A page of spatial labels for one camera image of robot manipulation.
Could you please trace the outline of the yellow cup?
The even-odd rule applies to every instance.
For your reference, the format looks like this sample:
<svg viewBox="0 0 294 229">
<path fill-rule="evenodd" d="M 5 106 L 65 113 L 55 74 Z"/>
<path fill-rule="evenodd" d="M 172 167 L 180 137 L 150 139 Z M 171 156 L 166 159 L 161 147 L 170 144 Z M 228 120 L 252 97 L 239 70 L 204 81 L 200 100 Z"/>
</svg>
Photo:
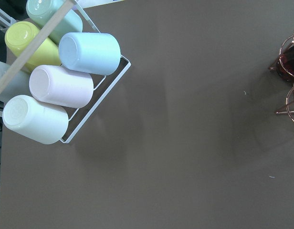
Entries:
<svg viewBox="0 0 294 229">
<path fill-rule="evenodd" d="M 31 22 L 20 21 L 7 29 L 5 43 L 11 52 L 19 57 L 39 32 L 39 28 Z M 58 46 L 50 38 L 46 38 L 25 63 L 30 72 L 40 65 L 61 65 Z"/>
</svg>

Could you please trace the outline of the white cup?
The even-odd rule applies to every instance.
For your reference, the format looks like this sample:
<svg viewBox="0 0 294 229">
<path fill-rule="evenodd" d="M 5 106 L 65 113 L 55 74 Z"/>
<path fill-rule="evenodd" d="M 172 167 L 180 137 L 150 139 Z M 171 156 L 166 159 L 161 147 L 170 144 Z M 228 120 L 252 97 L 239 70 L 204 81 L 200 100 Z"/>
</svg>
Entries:
<svg viewBox="0 0 294 229">
<path fill-rule="evenodd" d="M 3 109 L 2 118 L 8 129 L 46 145 L 59 141 L 69 123 L 64 108 L 28 95 L 11 98 Z"/>
</svg>

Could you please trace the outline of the grey cup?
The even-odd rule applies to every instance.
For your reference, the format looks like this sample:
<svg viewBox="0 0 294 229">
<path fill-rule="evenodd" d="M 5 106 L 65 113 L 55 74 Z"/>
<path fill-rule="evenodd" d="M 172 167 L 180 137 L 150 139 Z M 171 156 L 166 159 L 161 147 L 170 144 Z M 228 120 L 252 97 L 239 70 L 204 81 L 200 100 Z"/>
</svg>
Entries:
<svg viewBox="0 0 294 229">
<path fill-rule="evenodd" d="M 0 62 L 0 79 L 5 74 L 5 72 L 9 69 L 9 65 Z M 8 86 L 3 90 L 0 94 L 0 101 L 7 103 L 11 98 L 18 95 L 28 95 L 31 96 L 30 88 L 29 88 L 29 78 L 30 75 L 26 72 L 19 71 L 13 80 L 8 84 Z"/>
</svg>

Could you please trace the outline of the cup rack with pastel cups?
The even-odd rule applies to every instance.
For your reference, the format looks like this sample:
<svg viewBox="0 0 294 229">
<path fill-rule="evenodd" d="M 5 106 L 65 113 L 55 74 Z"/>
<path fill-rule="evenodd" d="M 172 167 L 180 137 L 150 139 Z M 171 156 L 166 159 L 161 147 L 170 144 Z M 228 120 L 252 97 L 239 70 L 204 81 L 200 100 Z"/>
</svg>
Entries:
<svg viewBox="0 0 294 229">
<path fill-rule="evenodd" d="M 92 27 L 92 29 L 95 32 L 99 32 L 99 29 L 97 28 L 96 24 L 92 21 L 92 19 L 88 16 L 88 14 L 85 11 L 85 8 L 115 3 L 114 0 L 73 0 L 72 2 L 73 9 L 79 11 L 79 13 L 83 16 L 83 18 L 88 22 L 88 24 Z M 2 32 L 6 32 L 7 29 L 15 22 L 16 20 L 13 17 L 8 15 L 0 8 L 0 30 Z M 80 131 L 81 127 L 97 109 L 97 107 L 108 95 L 111 89 L 114 88 L 116 83 L 122 78 L 122 76 L 130 68 L 130 66 L 130 61 L 126 57 L 121 56 L 120 64 L 117 70 L 111 75 L 102 76 L 102 79 L 94 88 L 94 93 L 91 102 L 89 102 L 88 105 L 83 108 L 74 109 L 73 112 L 70 114 L 69 127 L 66 131 L 66 134 L 60 139 L 62 143 L 68 144 L 71 142 L 75 135 Z"/>
</svg>

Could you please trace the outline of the mint green cup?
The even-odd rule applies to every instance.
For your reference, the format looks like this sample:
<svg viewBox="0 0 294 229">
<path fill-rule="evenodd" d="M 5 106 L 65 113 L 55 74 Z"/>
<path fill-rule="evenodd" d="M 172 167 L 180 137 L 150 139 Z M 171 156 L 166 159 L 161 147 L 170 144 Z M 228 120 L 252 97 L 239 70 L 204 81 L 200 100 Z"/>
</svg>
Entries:
<svg viewBox="0 0 294 229">
<path fill-rule="evenodd" d="M 28 0 L 26 11 L 39 27 L 43 27 L 63 5 L 63 0 Z M 82 32 L 83 22 L 79 15 L 70 10 L 50 33 L 49 38 L 58 44 L 61 38 L 69 32 Z"/>
</svg>

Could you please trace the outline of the outer tea bottle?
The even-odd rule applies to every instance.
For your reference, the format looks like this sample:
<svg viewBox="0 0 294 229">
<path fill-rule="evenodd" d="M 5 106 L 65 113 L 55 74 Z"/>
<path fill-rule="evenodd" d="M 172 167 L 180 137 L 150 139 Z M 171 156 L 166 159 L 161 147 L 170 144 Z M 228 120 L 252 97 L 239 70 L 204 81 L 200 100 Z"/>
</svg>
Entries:
<svg viewBox="0 0 294 229">
<path fill-rule="evenodd" d="M 279 55 L 276 71 L 282 79 L 294 82 L 294 45 Z"/>
</svg>

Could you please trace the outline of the light blue cup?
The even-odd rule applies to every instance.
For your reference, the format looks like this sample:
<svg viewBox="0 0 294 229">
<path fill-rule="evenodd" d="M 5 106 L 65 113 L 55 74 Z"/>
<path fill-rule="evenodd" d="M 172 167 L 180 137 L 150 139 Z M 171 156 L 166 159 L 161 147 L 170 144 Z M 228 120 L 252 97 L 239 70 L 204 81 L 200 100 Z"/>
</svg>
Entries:
<svg viewBox="0 0 294 229">
<path fill-rule="evenodd" d="M 119 43 L 109 33 L 70 32 L 58 49 L 64 67 L 85 73 L 111 75 L 121 59 Z"/>
</svg>

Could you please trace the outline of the pink cup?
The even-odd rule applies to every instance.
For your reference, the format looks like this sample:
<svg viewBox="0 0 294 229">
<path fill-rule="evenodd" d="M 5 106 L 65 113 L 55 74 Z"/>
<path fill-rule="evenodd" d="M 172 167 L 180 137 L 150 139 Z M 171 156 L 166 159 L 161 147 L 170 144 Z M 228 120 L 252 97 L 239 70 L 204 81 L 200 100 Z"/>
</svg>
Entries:
<svg viewBox="0 0 294 229">
<path fill-rule="evenodd" d="M 88 73 L 62 66 L 40 65 L 30 75 L 29 88 L 38 101 L 82 108 L 92 99 L 94 83 Z"/>
</svg>

